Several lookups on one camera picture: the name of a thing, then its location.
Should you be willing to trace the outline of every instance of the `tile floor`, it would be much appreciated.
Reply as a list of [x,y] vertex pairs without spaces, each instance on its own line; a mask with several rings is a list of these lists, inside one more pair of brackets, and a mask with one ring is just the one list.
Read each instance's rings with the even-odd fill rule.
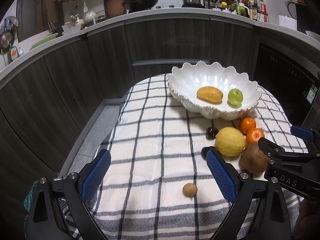
[[100,143],[107,137],[119,117],[119,105],[107,105],[84,139],[69,172],[79,172],[86,163],[92,161]]

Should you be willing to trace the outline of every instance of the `lemon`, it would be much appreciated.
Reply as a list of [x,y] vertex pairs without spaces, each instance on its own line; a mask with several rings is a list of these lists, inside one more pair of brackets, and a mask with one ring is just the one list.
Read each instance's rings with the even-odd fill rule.
[[215,147],[222,155],[237,156],[246,143],[242,132],[233,127],[224,127],[216,135]]

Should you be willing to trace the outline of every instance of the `orange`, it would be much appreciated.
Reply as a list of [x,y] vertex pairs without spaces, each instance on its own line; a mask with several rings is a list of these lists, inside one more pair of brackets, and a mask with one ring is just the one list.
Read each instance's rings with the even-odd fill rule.
[[239,122],[239,130],[243,134],[247,134],[247,132],[250,129],[256,128],[256,127],[257,127],[256,121],[254,120],[254,118],[252,116],[249,116],[249,115],[242,117]]
[[251,142],[258,142],[261,137],[264,137],[263,131],[259,128],[252,128],[247,132],[246,141],[248,144]]

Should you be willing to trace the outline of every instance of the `fruit bowl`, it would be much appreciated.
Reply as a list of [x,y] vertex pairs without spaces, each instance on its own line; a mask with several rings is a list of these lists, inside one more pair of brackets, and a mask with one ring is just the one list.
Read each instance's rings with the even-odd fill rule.
[[[261,92],[258,83],[249,81],[247,73],[237,73],[234,67],[224,68],[215,62],[207,65],[199,61],[196,65],[186,62],[182,68],[173,67],[172,73],[166,75],[170,93],[190,112],[201,113],[205,118],[235,120],[252,112],[258,105]],[[197,98],[197,91],[204,86],[212,86],[223,92],[219,104]],[[234,107],[228,104],[228,92],[238,88],[243,94],[243,102]]]

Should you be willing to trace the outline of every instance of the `metal screw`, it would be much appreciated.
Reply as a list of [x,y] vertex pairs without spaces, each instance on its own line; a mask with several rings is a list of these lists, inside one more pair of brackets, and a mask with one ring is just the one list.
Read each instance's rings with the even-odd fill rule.
[[272,177],[272,178],[271,178],[271,181],[272,181],[273,183],[277,183],[277,182],[278,182],[278,179],[277,179],[276,177]]
[[69,174],[69,178],[70,179],[75,179],[76,177],[78,177],[78,173],[77,172],[72,172]]
[[242,173],[240,173],[240,177],[242,179],[247,179],[247,178],[249,178],[249,175],[247,173],[245,173],[245,172],[242,172]]
[[46,183],[46,182],[47,182],[47,178],[43,177],[43,178],[40,179],[40,183],[41,183],[41,184],[44,184],[44,183]]

